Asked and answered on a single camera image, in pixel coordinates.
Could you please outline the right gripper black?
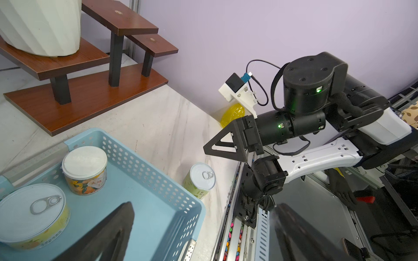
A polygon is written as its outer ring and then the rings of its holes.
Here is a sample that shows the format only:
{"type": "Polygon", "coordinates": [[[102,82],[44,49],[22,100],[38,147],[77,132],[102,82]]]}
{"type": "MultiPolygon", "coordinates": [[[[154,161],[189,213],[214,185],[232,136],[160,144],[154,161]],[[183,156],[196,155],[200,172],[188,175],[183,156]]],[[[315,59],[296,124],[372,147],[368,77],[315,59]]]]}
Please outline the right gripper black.
{"type": "Polygon", "coordinates": [[[246,162],[248,152],[264,154],[259,130],[252,115],[231,121],[203,146],[206,155],[246,162]],[[217,146],[224,150],[214,149],[217,146]]]}

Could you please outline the can with yellow label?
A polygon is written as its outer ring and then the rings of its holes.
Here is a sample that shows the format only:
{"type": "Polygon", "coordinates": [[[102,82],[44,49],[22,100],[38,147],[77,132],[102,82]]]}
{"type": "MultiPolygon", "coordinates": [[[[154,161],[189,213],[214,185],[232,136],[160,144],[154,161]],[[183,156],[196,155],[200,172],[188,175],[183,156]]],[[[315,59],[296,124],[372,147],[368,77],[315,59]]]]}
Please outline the can with yellow label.
{"type": "Polygon", "coordinates": [[[23,187],[1,201],[1,242],[19,251],[40,249],[63,233],[70,216],[58,186],[23,187]]]}

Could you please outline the white lid can orange label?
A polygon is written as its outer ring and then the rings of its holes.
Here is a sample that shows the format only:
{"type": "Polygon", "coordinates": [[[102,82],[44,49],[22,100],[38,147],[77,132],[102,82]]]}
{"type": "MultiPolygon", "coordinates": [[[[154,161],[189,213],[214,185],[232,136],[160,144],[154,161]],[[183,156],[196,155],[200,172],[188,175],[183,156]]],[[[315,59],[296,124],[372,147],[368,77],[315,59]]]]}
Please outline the white lid can orange label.
{"type": "Polygon", "coordinates": [[[99,147],[84,146],[70,151],[62,161],[62,171],[69,189],[76,195],[92,195],[107,180],[107,155],[99,147]]]}

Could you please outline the green label can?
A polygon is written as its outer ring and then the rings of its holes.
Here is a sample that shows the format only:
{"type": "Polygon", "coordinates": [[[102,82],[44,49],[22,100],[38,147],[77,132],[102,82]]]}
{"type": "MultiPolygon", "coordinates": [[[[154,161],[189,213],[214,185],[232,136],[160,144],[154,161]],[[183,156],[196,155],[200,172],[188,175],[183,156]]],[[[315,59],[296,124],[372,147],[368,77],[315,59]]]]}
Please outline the green label can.
{"type": "Polygon", "coordinates": [[[182,186],[197,199],[203,199],[216,184],[214,170],[205,163],[194,164],[183,180],[182,186]]]}

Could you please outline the light blue plastic basket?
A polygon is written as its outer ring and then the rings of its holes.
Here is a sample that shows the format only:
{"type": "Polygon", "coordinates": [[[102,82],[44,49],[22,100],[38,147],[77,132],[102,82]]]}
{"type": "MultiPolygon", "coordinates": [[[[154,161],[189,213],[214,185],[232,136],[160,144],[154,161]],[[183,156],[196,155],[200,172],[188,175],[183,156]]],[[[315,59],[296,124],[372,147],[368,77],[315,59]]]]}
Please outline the light blue plastic basket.
{"type": "Polygon", "coordinates": [[[135,218],[124,259],[127,261],[189,261],[205,217],[204,204],[189,191],[130,150],[104,130],[91,128],[6,171],[1,176],[1,198],[20,185],[48,183],[60,187],[70,209],[63,233],[43,248],[15,250],[1,245],[3,261],[51,261],[82,238],[123,203],[130,202],[135,218]],[[62,171],[70,151],[94,146],[105,151],[107,180],[87,196],[71,192],[62,171]]]}

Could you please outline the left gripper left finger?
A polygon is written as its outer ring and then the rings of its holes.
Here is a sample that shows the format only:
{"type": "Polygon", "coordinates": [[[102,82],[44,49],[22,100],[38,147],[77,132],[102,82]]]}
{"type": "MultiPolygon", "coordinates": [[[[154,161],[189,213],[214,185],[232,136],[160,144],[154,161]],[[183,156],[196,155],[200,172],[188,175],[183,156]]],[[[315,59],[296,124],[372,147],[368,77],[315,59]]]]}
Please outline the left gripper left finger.
{"type": "Polygon", "coordinates": [[[132,231],[135,212],[125,202],[105,217],[56,261],[122,261],[132,231]]]}

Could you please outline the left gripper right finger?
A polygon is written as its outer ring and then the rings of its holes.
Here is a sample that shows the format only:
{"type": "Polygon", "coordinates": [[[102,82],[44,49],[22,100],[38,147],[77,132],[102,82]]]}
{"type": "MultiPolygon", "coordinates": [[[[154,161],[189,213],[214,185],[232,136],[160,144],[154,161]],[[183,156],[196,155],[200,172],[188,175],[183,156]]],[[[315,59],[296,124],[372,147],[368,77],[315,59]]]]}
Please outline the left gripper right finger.
{"type": "Polygon", "coordinates": [[[351,260],[287,204],[275,206],[273,213],[274,230],[284,261],[351,260]]]}

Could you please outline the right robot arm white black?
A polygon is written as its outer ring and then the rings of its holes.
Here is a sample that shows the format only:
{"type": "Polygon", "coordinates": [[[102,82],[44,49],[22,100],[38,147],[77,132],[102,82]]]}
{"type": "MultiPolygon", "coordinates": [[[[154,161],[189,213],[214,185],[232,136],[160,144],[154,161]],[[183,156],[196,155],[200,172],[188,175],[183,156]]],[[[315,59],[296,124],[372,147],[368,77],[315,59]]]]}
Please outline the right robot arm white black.
{"type": "Polygon", "coordinates": [[[341,167],[379,167],[418,145],[416,128],[390,102],[348,74],[348,65],[322,52],[283,65],[271,84],[283,83],[284,106],[257,114],[249,73],[231,75],[219,92],[249,115],[226,125],[205,146],[207,155],[244,163],[235,216],[255,228],[261,211],[285,184],[323,171],[331,191],[349,209],[358,200],[341,167]]]}

